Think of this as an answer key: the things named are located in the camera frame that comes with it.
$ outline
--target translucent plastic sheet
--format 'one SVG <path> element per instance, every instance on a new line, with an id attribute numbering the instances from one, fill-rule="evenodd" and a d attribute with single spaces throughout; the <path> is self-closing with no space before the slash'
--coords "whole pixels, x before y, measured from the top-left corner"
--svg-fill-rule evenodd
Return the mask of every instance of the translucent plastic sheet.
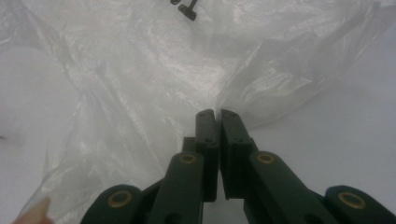
<path id="1" fill-rule="evenodd" d="M 394 22 L 395 6 L 198 0 L 190 21 L 169 1 L 1 1 L 0 53 L 50 57 L 79 99 L 27 207 L 49 196 L 51 218 L 79 223 L 103 190 L 147 187 L 200 110 L 229 108 L 250 126 L 284 115 L 342 75 Z"/>

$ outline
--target small black part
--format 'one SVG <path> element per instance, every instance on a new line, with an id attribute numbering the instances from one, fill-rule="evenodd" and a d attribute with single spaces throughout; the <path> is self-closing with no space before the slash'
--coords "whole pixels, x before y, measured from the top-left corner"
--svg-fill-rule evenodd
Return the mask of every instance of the small black part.
<path id="1" fill-rule="evenodd" d="M 250 183 L 273 223 L 335 224 L 338 221 L 276 154 L 249 157 Z"/>
<path id="2" fill-rule="evenodd" d="M 166 171 L 148 224 L 202 222 L 204 158 L 195 152 L 176 154 Z"/>
<path id="3" fill-rule="evenodd" d="M 343 192 L 346 193 L 344 195 L 349 195 L 344 197 L 346 203 L 340 198 Z M 327 189 L 324 204 L 341 223 L 396 223 L 396 216 L 387 208 L 371 196 L 352 187 L 337 186 Z"/>
<path id="4" fill-rule="evenodd" d="M 139 205 L 139 214 L 135 219 L 136 223 L 146 223 L 149 217 L 149 212 L 154 205 L 155 199 L 157 198 L 158 191 L 160 190 L 160 186 L 163 180 L 157 181 L 155 184 L 150 187 L 144 189 L 141 192 L 141 202 Z"/>
<path id="5" fill-rule="evenodd" d="M 130 192 L 132 195 L 132 200 L 121 207 L 112 207 L 109 205 L 109 198 L 114 193 L 121 191 Z M 88 209 L 80 224 L 133 223 L 139 212 L 139 204 L 141 200 L 140 193 L 140 189 L 128 185 L 117 185 L 105 190 Z"/>
<path id="6" fill-rule="evenodd" d="M 317 199 L 318 199 L 322 204 L 324 204 L 324 197 L 323 197 L 323 196 L 321 196 L 320 194 L 314 192 L 313 190 L 311 190 L 311 193 L 314 194 L 315 197 L 317 197 Z"/>
<path id="7" fill-rule="evenodd" d="M 245 197 L 248 157 L 257 148 L 239 115 L 221 110 L 220 170 L 227 199 Z"/>
<path id="8" fill-rule="evenodd" d="M 192 8 L 187 7 L 185 5 L 180 5 L 178 7 L 178 10 L 181 11 L 181 13 L 183 13 L 191 21 L 195 21 L 197 14 L 194 11 L 192 11 Z"/>
<path id="9" fill-rule="evenodd" d="M 201 111 L 195 117 L 195 150 L 205 159 L 204 202 L 214 202 L 217 198 L 219 148 L 219 128 L 215 112 L 211 109 Z"/>
<path id="10" fill-rule="evenodd" d="M 185 137 L 183 139 L 183 148 L 181 149 L 183 152 L 194 152 L 195 151 L 195 138 L 194 137 Z"/>
<path id="11" fill-rule="evenodd" d="M 172 5 L 177 5 L 180 3 L 181 0 L 171 0 Z"/>
<path id="12" fill-rule="evenodd" d="M 250 188 L 244 200 L 244 211 L 249 224 L 273 223 L 256 191 Z"/>

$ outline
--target crumpled plastic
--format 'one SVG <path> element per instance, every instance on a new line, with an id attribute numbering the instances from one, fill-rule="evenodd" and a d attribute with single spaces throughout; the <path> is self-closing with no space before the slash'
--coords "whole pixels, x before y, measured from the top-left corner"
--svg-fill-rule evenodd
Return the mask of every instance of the crumpled plastic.
<path id="1" fill-rule="evenodd" d="M 25 208 L 48 196 L 56 223 L 79 223 L 105 189 L 146 188 L 201 110 L 231 109 L 247 126 L 285 115 L 345 73 L 396 20 L 396 1 L 199 0 L 194 11 L 196 21 L 169 1 L 0 2 L 0 52 L 48 55 L 79 99 Z"/>

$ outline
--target plastic bag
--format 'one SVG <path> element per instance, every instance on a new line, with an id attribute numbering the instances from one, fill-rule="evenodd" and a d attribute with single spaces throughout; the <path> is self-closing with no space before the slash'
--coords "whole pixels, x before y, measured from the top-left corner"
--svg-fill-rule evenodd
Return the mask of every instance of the plastic bag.
<path id="1" fill-rule="evenodd" d="M 395 21 L 395 6 L 199 0 L 190 21 L 168 1 L 0 2 L 0 50 L 48 55 L 79 95 L 26 208 L 49 196 L 51 218 L 79 223 L 103 190 L 147 187 L 200 110 L 229 108 L 250 126 L 284 115 L 342 75 Z"/>

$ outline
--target black object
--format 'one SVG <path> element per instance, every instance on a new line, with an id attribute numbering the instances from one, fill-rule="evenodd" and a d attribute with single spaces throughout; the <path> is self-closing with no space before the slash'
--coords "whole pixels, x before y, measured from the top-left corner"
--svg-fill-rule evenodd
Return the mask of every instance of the black object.
<path id="1" fill-rule="evenodd" d="M 163 180 L 143 191 L 107 189 L 81 224 L 200 224 L 203 202 L 216 200 L 219 161 L 226 198 L 245 200 L 250 224 L 396 223 L 360 190 L 332 187 L 325 197 L 309 190 L 276 154 L 257 149 L 232 111 L 221 111 L 220 127 L 213 110 L 198 113 L 195 135 L 184 139 Z"/>
<path id="2" fill-rule="evenodd" d="M 171 0 L 172 5 L 177 5 L 180 3 L 181 0 Z"/>
<path id="3" fill-rule="evenodd" d="M 198 0 L 192 0 L 190 5 L 187 7 L 186 5 L 180 5 L 178 7 L 178 10 L 181 11 L 187 18 L 189 18 L 192 21 L 195 21 L 195 18 L 197 17 L 196 12 L 192 11 L 195 7 L 195 4 L 197 3 Z"/>

